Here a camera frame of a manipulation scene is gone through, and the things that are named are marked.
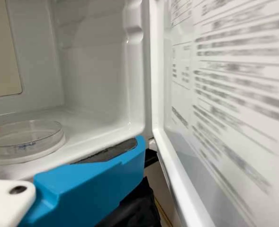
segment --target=open microwave door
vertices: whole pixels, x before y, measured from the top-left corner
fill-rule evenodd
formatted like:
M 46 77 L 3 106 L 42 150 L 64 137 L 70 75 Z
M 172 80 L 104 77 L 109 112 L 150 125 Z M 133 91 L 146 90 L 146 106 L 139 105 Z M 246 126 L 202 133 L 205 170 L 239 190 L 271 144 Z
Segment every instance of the open microwave door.
M 152 125 L 184 226 L 279 227 L 279 0 L 150 0 Z

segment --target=white microwave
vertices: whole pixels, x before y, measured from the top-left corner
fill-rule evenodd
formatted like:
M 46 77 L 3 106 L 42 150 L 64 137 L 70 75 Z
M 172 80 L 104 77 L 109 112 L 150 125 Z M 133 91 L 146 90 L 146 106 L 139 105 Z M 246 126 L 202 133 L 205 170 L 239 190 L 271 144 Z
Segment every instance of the white microwave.
M 3 132 L 0 179 L 142 134 L 184 226 L 279 227 L 279 0 L 0 0 Z

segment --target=round glass plate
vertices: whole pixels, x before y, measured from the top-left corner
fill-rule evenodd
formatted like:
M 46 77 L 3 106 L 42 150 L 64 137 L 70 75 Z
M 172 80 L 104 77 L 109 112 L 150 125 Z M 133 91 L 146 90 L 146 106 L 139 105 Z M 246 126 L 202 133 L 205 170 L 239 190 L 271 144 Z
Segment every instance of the round glass plate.
M 0 165 L 48 155 L 65 143 L 59 122 L 30 120 L 0 126 Z

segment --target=blue plastic object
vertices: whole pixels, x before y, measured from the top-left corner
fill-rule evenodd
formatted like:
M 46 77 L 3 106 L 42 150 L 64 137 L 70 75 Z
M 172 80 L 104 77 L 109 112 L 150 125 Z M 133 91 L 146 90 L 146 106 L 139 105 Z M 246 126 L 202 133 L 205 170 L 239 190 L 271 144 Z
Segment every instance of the blue plastic object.
M 36 201 L 20 226 L 91 227 L 119 206 L 144 175 L 145 141 L 109 161 L 64 165 L 34 177 Z

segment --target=black fabric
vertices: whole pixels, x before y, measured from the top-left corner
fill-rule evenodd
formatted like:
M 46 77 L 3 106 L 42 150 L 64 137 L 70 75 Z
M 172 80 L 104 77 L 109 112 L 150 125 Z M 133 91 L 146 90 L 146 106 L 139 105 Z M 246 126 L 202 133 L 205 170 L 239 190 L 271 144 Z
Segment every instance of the black fabric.
M 153 190 L 145 177 L 96 227 L 161 227 Z
M 158 162 L 157 152 L 151 149 L 145 150 L 144 167 L 147 168 L 155 162 Z

